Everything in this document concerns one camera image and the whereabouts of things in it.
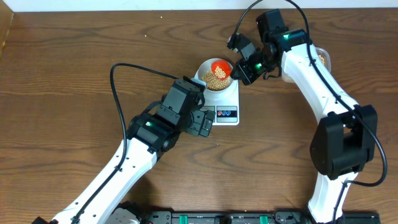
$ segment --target white wall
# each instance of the white wall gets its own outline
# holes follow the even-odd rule
[[[14,12],[244,9],[254,0],[4,0]],[[296,0],[303,8],[398,7],[398,0]],[[284,0],[264,0],[257,8],[286,8]]]

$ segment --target chickpea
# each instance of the chickpea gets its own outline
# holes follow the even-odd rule
[[[219,80],[217,77],[224,78],[226,76],[225,72],[220,69],[216,68],[216,74],[213,74],[211,70],[207,71],[203,76],[202,80],[207,83],[207,88],[213,91],[220,91],[224,90],[229,87],[230,80],[229,78],[225,80]]]
[[[325,59],[321,55],[318,55],[318,56],[321,59],[322,64],[326,66]]]

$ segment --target red spoon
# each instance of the red spoon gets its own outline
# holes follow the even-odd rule
[[[224,78],[220,78],[218,76],[215,75],[215,77],[221,81],[226,80],[229,75],[231,74],[231,68],[229,67],[228,62],[224,61],[224,60],[217,60],[215,62],[213,62],[211,64],[211,71],[213,72],[213,74],[216,74],[216,68],[219,67],[220,69],[222,69],[222,71],[225,72],[225,77]]]

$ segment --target wood grain surface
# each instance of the wood grain surface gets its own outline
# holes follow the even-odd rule
[[[398,207],[398,9],[305,10],[332,74],[379,115],[389,161],[386,181],[351,186],[345,210],[376,211],[396,223]],[[0,61],[0,222],[51,219],[110,160],[122,139],[109,69],[129,62],[192,77],[209,58],[235,62],[225,46],[242,11],[18,13]],[[259,46],[250,11],[239,32]],[[304,26],[283,10],[291,29]],[[167,93],[172,80],[118,68],[126,122]],[[303,208],[317,172],[309,144],[317,123],[296,85],[259,79],[239,86],[241,123],[208,138],[182,134],[126,195],[145,207],[266,211]],[[379,153],[358,180],[379,178]]]

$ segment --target white scale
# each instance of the white scale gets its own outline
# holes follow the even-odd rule
[[[203,62],[195,74],[195,78],[201,80],[205,73],[211,70],[211,64],[217,60],[220,59],[213,58]],[[201,110],[212,110],[216,112],[213,125],[233,126],[239,124],[239,80],[230,79],[231,84],[225,90],[211,91],[206,89],[204,91],[205,105]]]

